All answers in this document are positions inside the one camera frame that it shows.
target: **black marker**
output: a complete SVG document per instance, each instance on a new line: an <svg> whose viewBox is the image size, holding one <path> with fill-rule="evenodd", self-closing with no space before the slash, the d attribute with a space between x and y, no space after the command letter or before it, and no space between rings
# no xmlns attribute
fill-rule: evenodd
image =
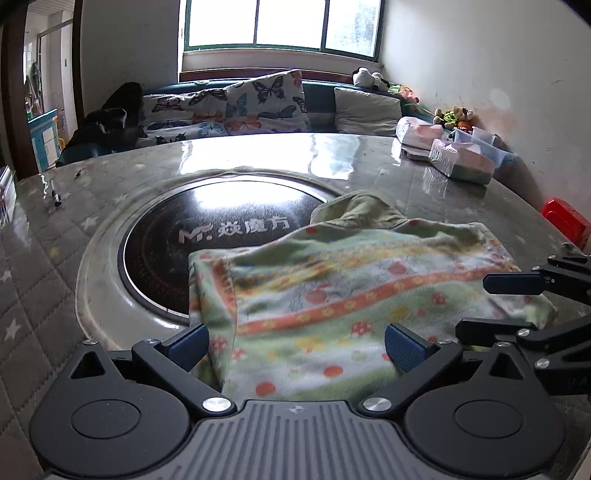
<svg viewBox="0 0 591 480"><path fill-rule="evenodd" d="M51 181L51 196L53 197L53 205L59 207L61 205L61 197L56 192L56 186L54 185L53 180Z"/></svg>

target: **window pane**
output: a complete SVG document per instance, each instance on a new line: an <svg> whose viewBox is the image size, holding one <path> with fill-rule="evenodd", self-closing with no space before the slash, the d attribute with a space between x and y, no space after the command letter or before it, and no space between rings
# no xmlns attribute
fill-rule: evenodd
<svg viewBox="0 0 591 480"><path fill-rule="evenodd" d="M193 0L189 45L252 43L255 32L256 0L225 0L218 8L211 2Z"/></svg>
<svg viewBox="0 0 591 480"><path fill-rule="evenodd" d="M380 0L330 2L326 48L374 56Z"/></svg>
<svg viewBox="0 0 591 480"><path fill-rule="evenodd" d="M320 48L324 0L261 0L256 42Z"/></svg>

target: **ceiling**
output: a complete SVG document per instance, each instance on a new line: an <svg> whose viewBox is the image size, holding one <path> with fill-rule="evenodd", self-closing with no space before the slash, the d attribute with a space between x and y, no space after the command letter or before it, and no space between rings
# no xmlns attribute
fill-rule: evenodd
<svg viewBox="0 0 591 480"><path fill-rule="evenodd" d="M74 10L74 0L35 0L29 4L29 12L53 15L61 10Z"/></svg>

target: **beige pillow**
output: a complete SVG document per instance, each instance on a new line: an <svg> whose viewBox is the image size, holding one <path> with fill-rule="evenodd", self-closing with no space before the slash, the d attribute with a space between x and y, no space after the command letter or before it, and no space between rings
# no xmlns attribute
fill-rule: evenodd
<svg viewBox="0 0 591 480"><path fill-rule="evenodd" d="M386 95L335 88L337 132L355 135L396 136L402 118L400 100Z"/></svg>

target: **table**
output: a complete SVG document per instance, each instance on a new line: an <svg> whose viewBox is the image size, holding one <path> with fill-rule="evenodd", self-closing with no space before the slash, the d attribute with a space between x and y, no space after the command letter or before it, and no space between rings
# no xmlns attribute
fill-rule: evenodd
<svg viewBox="0 0 591 480"><path fill-rule="evenodd" d="M76 277L99 225L138 189L240 166L290 170L344 192L369 190L409 218L482 222L522 270L544 262L566 241L495 180L487 187L449 180L426 163L406 159L398 141L384 137L206 138L107 155L25 179L17 184L13 223L0 231L0 471L8 473L3 478L33 478L40 471L27 441L28 424L83 339L74 306ZM50 180L63 199L58 209ZM570 300L551 299L561 318L591 313ZM558 398L557 405L569 438L553 472L566 478L591 435L591 408L585 397Z"/></svg>

